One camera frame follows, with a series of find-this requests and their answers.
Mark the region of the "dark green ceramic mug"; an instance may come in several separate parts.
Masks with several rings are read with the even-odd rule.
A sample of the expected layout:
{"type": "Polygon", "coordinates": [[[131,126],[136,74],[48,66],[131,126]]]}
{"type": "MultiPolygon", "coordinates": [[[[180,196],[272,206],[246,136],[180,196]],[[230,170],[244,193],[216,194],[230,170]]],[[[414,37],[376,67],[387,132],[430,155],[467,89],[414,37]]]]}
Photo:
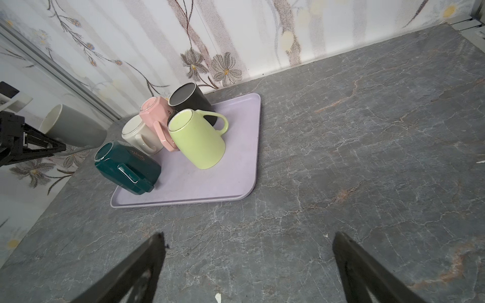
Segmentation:
{"type": "Polygon", "coordinates": [[[122,141],[110,141],[94,156],[100,173],[130,193],[150,193],[158,181],[161,166],[148,155],[122,141]]]}

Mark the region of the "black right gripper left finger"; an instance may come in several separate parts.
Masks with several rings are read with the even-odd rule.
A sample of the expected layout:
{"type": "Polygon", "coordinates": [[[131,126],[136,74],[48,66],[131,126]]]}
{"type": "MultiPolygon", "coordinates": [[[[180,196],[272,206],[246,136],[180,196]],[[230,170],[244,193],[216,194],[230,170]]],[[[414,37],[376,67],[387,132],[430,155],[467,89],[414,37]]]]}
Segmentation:
{"type": "Polygon", "coordinates": [[[73,302],[152,302],[166,250],[164,233],[155,233],[73,302]]]}

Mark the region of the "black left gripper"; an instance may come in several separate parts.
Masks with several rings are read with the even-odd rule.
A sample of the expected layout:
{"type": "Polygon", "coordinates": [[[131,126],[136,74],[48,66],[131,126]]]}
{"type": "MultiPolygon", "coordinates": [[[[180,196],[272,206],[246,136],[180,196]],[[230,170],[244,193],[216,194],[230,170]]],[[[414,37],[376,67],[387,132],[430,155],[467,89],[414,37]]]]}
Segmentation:
{"type": "Polygon", "coordinates": [[[25,124],[24,117],[1,111],[1,166],[21,162],[25,157],[51,157],[63,151],[66,151],[65,143],[25,124]]]}

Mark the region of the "grey ceramic mug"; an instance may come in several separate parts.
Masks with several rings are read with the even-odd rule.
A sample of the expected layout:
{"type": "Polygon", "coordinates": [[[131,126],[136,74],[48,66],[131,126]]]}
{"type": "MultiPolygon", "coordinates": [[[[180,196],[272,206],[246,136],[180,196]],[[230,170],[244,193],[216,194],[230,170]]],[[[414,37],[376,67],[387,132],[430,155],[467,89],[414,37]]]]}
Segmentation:
{"type": "Polygon", "coordinates": [[[55,106],[44,118],[40,132],[76,147],[101,146],[107,130],[90,117],[63,104],[55,106]]]}

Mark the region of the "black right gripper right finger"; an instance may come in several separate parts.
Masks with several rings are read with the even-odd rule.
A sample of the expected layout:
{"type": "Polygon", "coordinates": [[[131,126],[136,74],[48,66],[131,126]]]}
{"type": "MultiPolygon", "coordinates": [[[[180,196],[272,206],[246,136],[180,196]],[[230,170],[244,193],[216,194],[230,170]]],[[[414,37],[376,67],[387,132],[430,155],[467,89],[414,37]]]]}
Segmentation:
{"type": "Polygon", "coordinates": [[[357,242],[336,232],[332,250],[347,302],[418,302],[419,296],[384,268],[357,242]]]}

